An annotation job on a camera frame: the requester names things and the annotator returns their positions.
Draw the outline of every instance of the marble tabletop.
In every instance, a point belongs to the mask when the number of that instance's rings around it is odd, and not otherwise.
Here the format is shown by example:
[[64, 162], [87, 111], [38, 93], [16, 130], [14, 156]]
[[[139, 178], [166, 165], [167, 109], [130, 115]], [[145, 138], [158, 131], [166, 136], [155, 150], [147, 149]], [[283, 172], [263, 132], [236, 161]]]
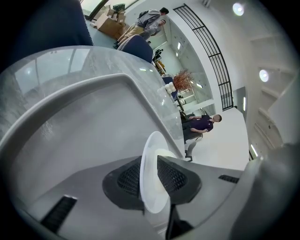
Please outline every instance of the marble tabletop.
[[[95, 46], [39, 52], [6, 69], [0, 75], [0, 139], [21, 115], [50, 94], [82, 80], [116, 73], [125, 73], [134, 80], [182, 153], [177, 157], [183, 159], [184, 141], [177, 104], [165, 91], [155, 67], [131, 54]], [[41, 134], [50, 138], [51, 129], [46, 129]]]

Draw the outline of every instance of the black hair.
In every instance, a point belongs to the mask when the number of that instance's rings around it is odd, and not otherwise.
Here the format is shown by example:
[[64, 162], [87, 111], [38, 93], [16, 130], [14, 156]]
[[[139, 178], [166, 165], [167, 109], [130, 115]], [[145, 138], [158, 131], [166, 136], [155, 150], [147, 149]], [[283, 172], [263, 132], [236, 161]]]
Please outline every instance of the black hair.
[[169, 10], [166, 9], [165, 7], [163, 7], [162, 9], [160, 9], [160, 12], [161, 12], [161, 13], [168, 14], [168, 13], [169, 13]]
[[220, 114], [217, 115], [219, 117], [219, 122], [222, 121], [222, 117]]

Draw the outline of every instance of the dark blue chair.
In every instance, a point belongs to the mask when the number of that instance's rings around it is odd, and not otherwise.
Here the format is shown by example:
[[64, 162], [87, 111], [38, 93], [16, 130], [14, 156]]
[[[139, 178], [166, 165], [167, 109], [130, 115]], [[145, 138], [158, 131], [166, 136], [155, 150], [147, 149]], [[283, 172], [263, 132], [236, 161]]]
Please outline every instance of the dark blue chair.
[[[165, 84], [173, 82], [173, 78], [172, 77], [163, 77], [163, 80], [164, 80]], [[178, 90], [176, 90], [175, 92], [171, 93], [171, 95], [174, 98], [174, 100], [176, 100], [176, 98], [177, 98], [177, 93], [178, 93]]]
[[144, 59], [145, 61], [152, 63], [153, 50], [140, 35], [133, 35], [122, 43], [118, 50], [132, 54], [136, 57]]
[[5, 65], [1, 66], [0, 72], [40, 51], [93, 45], [79, 0], [41, 0], [35, 9], [29, 10], [15, 24], [16, 28], [10, 26], [14, 33], [9, 39]]

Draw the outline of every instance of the khaki pants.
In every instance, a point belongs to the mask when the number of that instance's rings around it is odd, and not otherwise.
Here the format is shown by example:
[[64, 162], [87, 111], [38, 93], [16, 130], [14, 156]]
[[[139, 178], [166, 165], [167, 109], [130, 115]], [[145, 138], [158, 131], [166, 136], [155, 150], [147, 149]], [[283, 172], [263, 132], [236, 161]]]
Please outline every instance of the khaki pants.
[[130, 28], [118, 39], [118, 42], [121, 41], [123, 38], [129, 38], [135, 34], [140, 34], [144, 32], [144, 29], [136, 26], [135, 24], [131, 25]]

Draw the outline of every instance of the backpack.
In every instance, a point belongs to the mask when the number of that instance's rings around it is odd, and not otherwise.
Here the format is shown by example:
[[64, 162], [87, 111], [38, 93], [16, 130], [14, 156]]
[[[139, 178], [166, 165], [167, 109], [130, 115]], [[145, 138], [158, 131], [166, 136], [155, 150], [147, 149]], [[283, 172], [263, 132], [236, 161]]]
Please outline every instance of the backpack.
[[146, 15], [148, 12], [149, 12], [149, 10], [148, 10], [148, 11], [145, 11], [145, 12], [141, 12], [141, 13], [139, 14], [138, 19], [140, 19], [142, 16]]

